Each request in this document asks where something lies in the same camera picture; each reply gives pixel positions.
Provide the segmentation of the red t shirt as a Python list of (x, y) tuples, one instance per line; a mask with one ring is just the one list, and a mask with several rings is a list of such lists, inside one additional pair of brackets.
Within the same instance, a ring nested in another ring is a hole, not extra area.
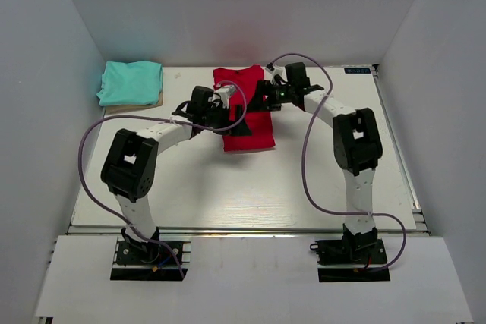
[[(264, 78), (264, 70), (259, 65), (240, 70), (216, 68), (213, 70), (213, 85), (224, 81), (236, 83), (244, 92), (247, 102), (255, 94), (257, 82)], [(223, 136), (223, 150), (225, 153), (249, 152), (271, 149), (275, 146), (273, 138), (273, 124), (270, 112), (247, 112), (245, 123), (251, 131), (251, 136), (233, 137)]]

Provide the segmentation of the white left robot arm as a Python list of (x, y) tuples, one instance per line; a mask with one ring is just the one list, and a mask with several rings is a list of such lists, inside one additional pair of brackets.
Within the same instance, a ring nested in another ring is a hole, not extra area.
[(224, 137), (252, 135), (244, 116), (264, 104), (264, 84), (259, 80), (252, 97), (246, 96), (235, 83), (225, 82), (216, 90), (196, 86), (191, 98), (172, 113), (182, 121), (155, 124), (141, 131), (119, 130), (103, 165), (102, 182), (115, 196), (121, 213), (128, 220), (123, 238), (134, 245), (134, 253), (145, 263), (159, 257), (158, 228), (152, 218), (148, 193), (153, 186), (159, 154), (212, 131)]

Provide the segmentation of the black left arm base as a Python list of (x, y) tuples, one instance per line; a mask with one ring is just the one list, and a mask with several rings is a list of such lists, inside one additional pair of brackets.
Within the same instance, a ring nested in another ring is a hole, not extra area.
[(113, 282), (182, 282), (189, 267), (189, 241), (165, 241), (165, 246), (136, 241), (121, 230), (113, 256), (110, 280)]

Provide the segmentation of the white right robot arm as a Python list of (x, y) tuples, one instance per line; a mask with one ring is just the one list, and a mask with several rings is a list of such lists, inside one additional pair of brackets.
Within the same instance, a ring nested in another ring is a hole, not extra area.
[(291, 103), (310, 114), (312, 121), (318, 119), (332, 128), (333, 154), (346, 188), (346, 211), (334, 214), (344, 218), (344, 231), (354, 235), (344, 241), (342, 251), (348, 260), (361, 262), (371, 252), (362, 236), (376, 231), (372, 183), (383, 146), (375, 114), (370, 108), (345, 105), (332, 96), (331, 89), (312, 85), (301, 62), (283, 68), (270, 63), (266, 70), (271, 75), (262, 84), (267, 109), (276, 111)]

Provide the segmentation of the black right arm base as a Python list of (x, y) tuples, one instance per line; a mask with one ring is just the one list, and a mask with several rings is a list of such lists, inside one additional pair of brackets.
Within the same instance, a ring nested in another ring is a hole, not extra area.
[(320, 283), (388, 282), (387, 254), (376, 228), (352, 234), (343, 229), (340, 239), (321, 239), (309, 245), (317, 255)]

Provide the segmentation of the blue table label sticker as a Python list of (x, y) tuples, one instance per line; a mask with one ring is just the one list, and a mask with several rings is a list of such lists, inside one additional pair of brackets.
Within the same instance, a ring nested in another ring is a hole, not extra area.
[(371, 74), (370, 68), (344, 68), (346, 74)]

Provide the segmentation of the folded teal t shirt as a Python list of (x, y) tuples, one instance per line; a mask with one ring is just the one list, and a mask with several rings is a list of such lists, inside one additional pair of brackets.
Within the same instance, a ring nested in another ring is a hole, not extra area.
[(155, 105), (163, 90), (163, 67), (152, 61), (106, 62), (96, 94), (102, 107)]

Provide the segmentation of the folded beige t shirt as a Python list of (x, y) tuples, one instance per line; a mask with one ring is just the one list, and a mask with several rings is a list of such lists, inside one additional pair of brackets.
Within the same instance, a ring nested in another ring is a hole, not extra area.
[(152, 109), (163, 105), (163, 91), (159, 93), (159, 98), (155, 104), (146, 104), (146, 105), (114, 105), (114, 106), (106, 106), (105, 113), (107, 115), (116, 114), (116, 113), (124, 113), (124, 112), (134, 112), (139, 110), (145, 109)]

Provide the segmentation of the aluminium front table rail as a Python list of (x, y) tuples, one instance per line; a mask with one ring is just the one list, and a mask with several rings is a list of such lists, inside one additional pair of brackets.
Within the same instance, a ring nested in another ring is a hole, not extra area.
[[(121, 226), (76, 226), (71, 225), (68, 234), (120, 234)], [(311, 234), (342, 235), (342, 229), (310, 228), (159, 228), (160, 234)]]

